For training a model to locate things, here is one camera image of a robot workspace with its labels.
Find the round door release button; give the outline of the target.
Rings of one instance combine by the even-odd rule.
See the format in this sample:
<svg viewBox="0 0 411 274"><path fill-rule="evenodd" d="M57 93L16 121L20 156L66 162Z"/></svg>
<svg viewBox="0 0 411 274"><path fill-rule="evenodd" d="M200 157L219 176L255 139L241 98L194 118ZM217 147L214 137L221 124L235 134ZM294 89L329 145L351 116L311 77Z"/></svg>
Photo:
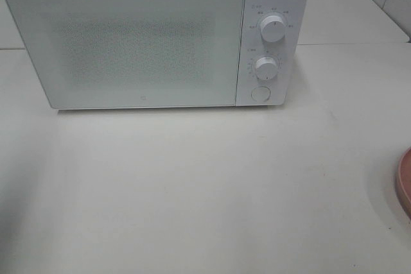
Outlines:
<svg viewBox="0 0 411 274"><path fill-rule="evenodd" d="M256 102L266 102L270 98L270 89L264 86L256 87L251 92L251 98Z"/></svg>

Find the white microwave knob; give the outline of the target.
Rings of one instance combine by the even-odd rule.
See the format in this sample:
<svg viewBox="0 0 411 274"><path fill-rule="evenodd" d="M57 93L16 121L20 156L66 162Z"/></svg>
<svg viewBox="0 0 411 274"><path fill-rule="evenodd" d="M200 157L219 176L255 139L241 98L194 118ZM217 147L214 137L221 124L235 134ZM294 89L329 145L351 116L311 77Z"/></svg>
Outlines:
<svg viewBox="0 0 411 274"><path fill-rule="evenodd" d="M279 71L279 64L275 58L261 57L254 64L254 72L259 80L268 81L276 77Z"/></svg>
<svg viewBox="0 0 411 274"><path fill-rule="evenodd" d="M279 13L271 13L259 23L262 39L268 43L274 43L285 36L286 21Z"/></svg>

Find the white microwave door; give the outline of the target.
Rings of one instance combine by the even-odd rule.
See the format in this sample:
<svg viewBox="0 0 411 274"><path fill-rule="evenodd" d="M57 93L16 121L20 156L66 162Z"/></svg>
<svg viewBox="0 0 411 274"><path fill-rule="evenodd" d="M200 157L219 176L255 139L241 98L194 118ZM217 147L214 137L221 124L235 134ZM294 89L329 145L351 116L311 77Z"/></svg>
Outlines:
<svg viewBox="0 0 411 274"><path fill-rule="evenodd" d="M6 0L51 107L236 100L243 0Z"/></svg>

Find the pink round plate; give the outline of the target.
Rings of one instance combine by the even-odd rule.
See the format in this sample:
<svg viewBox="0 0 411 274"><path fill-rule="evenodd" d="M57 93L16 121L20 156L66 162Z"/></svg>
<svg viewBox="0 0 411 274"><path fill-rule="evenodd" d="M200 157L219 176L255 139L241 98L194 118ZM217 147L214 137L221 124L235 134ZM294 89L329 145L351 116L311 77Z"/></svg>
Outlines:
<svg viewBox="0 0 411 274"><path fill-rule="evenodd" d="M410 148L404 152L398 164L398 171L396 173L396 193L402 208L410 218Z"/></svg>

